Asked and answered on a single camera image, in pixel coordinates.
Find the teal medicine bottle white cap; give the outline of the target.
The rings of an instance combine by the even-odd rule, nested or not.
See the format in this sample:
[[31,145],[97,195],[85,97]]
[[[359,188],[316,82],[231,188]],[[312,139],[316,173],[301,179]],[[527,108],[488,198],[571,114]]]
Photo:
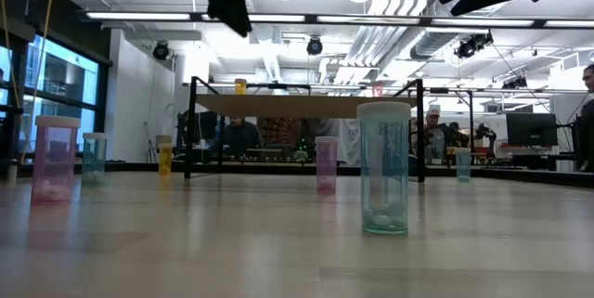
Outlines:
[[357,107],[360,126],[361,220],[370,233],[408,233],[411,106],[385,101]]
[[455,150],[457,180],[459,183],[467,183],[471,180],[471,150],[469,148],[457,148]]
[[100,185],[105,175],[108,138],[103,133],[84,133],[82,182],[84,185]]

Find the black beam with light strips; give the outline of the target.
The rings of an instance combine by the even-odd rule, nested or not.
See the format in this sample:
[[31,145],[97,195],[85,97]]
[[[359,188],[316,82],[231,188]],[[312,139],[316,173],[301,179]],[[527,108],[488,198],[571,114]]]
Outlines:
[[[200,12],[131,12],[80,11],[83,21],[134,21],[171,23],[216,23]],[[257,24],[305,24],[342,26],[398,26],[421,28],[477,28],[503,30],[592,30],[594,19],[515,19],[498,17],[427,17],[378,15],[317,15],[317,14],[250,14],[248,19]]]

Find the person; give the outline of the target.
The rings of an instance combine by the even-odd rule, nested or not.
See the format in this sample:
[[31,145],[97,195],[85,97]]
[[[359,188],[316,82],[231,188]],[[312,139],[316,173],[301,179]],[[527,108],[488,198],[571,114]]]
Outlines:
[[248,122],[244,117],[234,116],[229,118],[230,123],[224,128],[223,137],[215,139],[211,149],[218,150],[223,143],[223,152],[227,156],[241,156],[248,149],[260,149],[263,145],[261,134],[254,123]]
[[453,148],[467,148],[470,138],[459,130],[459,124],[452,122],[447,127],[448,146]]
[[[583,71],[582,80],[590,94],[594,94],[594,64]],[[581,110],[578,121],[577,162],[582,172],[594,173],[594,98]]]
[[425,117],[423,127],[424,160],[428,164],[439,163],[446,159],[447,148],[454,141],[454,130],[440,122],[440,111],[430,109]]

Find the black computer monitor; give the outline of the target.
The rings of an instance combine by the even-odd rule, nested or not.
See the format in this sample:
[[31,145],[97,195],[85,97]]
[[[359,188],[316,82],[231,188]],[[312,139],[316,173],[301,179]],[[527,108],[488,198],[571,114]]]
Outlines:
[[550,113],[507,113],[507,140],[513,147],[558,145],[557,120]]

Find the small decorated green tree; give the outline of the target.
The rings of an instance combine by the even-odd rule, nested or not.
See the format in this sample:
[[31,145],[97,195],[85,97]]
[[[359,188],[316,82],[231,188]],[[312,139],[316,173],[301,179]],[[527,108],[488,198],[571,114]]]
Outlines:
[[293,160],[298,163],[307,163],[310,160],[310,152],[310,144],[302,137],[294,149]]

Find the large glass window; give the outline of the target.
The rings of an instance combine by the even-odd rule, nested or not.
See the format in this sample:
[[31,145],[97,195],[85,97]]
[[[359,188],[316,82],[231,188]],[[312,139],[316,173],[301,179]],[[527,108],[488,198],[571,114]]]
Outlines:
[[105,130],[107,68],[40,35],[13,49],[0,40],[0,151],[4,156],[35,147],[40,115],[77,118],[83,134]]

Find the silver ventilation duct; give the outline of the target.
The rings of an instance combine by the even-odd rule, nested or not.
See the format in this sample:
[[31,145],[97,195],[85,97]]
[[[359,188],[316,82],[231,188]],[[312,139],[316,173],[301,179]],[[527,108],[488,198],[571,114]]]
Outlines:
[[[427,6],[420,12],[423,17],[451,17],[451,6],[439,0],[428,0]],[[461,35],[461,29],[415,27],[413,40],[405,48],[405,56],[414,60],[429,60],[444,47]]]

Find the wooden shelf black metal frame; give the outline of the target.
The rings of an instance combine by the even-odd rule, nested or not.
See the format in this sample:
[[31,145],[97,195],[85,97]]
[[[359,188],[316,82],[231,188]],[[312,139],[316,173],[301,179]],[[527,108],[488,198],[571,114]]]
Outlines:
[[[361,105],[373,105],[374,107],[387,108],[388,112],[396,112],[396,108],[406,105],[404,112],[410,115],[411,109],[415,108],[421,97],[322,97],[322,96],[236,96],[236,95],[198,95],[197,82],[201,81],[198,77],[192,77],[187,86],[190,90],[188,109],[194,111],[196,104],[205,107],[223,117],[239,115],[246,117],[291,117],[298,119],[316,118],[316,119],[355,119],[357,118],[357,108]],[[192,173],[213,173],[213,174],[252,174],[265,175],[277,174],[286,175],[295,173],[297,175],[312,175],[312,167],[286,166],[280,168],[280,171],[274,173],[272,169],[265,165],[224,165],[219,158],[217,164],[199,168],[194,167],[192,160],[195,159],[197,149],[189,145],[187,149],[184,174],[189,178]],[[421,182],[424,181],[426,173],[424,163],[417,165],[409,164],[408,150],[403,154],[402,172],[408,173],[408,177],[418,177],[420,174]]]

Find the black aluminium table frame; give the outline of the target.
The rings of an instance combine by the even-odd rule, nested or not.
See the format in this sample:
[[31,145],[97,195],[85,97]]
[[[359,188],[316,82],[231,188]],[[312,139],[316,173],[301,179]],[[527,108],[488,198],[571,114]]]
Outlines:
[[[174,162],[173,173],[184,173],[185,165],[181,162]],[[0,176],[5,177],[7,165],[0,163]],[[109,172],[158,172],[157,163],[130,163],[130,162],[108,162],[105,166],[106,173]],[[244,175],[315,175],[315,166],[301,165],[192,165],[190,174],[244,174]],[[338,167],[337,176],[358,176],[360,168]],[[429,177],[456,177],[455,168],[433,167],[425,168],[424,176]],[[18,168],[18,177],[32,177],[32,165],[25,164]],[[500,180],[511,180],[525,183],[549,184],[576,188],[594,189],[594,174],[588,173],[561,173],[551,171],[534,170],[505,170],[479,168],[471,169],[473,178],[490,178]]]

